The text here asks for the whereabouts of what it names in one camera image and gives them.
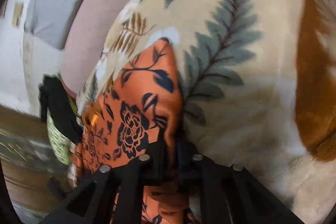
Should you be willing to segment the orange black floral shirt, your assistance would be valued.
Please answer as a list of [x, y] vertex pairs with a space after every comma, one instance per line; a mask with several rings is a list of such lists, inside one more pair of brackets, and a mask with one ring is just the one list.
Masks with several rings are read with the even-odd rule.
[[175, 175], [174, 135], [181, 111], [173, 48], [160, 38], [131, 59], [97, 100], [85, 106], [83, 137], [72, 156], [77, 176], [93, 174], [102, 165], [126, 165], [159, 139], [164, 141], [159, 165]]

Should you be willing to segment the green white patterned pillow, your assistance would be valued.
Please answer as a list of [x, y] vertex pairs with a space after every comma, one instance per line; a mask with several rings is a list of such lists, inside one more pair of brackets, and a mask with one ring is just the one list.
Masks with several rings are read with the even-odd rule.
[[49, 109], [47, 109], [46, 124], [50, 145], [56, 159], [64, 165], [69, 165], [71, 152], [74, 150], [75, 145], [56, 128]]

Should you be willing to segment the wooden glass-panel wardrobe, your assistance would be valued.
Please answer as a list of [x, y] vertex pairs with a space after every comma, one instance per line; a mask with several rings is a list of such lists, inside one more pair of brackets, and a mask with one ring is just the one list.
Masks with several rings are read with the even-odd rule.
[[46, 124], [1, 107], [1, 165], [15, 212], [23, 223], [39, 223], [60, 204], [47, 184], [51, 178], [71, 190], [68, 168], [56, 159]]

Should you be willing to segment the black garment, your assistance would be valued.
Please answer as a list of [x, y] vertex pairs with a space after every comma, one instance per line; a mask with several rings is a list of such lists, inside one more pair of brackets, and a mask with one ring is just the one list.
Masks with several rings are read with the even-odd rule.
[[47, 121], [47, 113], [50, 113], [55, 127], [62, 135], [74, 144], [81, 142], [83, 130], [78, 125], [68, 95], [56, 76], [43, 76], [39, 85], [39, 102], [43, 122]]

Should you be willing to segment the cream leaf-print fleece blanket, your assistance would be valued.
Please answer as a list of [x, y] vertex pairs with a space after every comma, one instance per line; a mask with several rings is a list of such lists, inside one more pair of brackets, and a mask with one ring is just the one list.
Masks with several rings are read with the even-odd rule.
[[81, 124], [160, 38], [182, 95], [174, 140], [243, 165], [304, 223], [323, 223], [335, 205], [335, 0], [130, 0], [77, 98]]

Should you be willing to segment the pink bolster cushion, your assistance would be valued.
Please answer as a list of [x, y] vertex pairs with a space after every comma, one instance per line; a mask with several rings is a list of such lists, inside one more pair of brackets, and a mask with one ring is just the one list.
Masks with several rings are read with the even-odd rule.
[[83, 0], [64, 48], [60, 77], [66, 92], [76, 98], [101, 51], [110, 26], [129, 0]]

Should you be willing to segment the beige wall switch plate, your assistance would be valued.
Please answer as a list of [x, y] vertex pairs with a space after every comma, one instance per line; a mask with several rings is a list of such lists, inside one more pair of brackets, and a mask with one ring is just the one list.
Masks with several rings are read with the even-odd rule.
[[13, 18], [12, 18], [12, 25], [15, 28], [19, 28], [21, 16], [23, 12], [23, 2], [16, 2], [14, 5], [14, 11], [13, 11]]

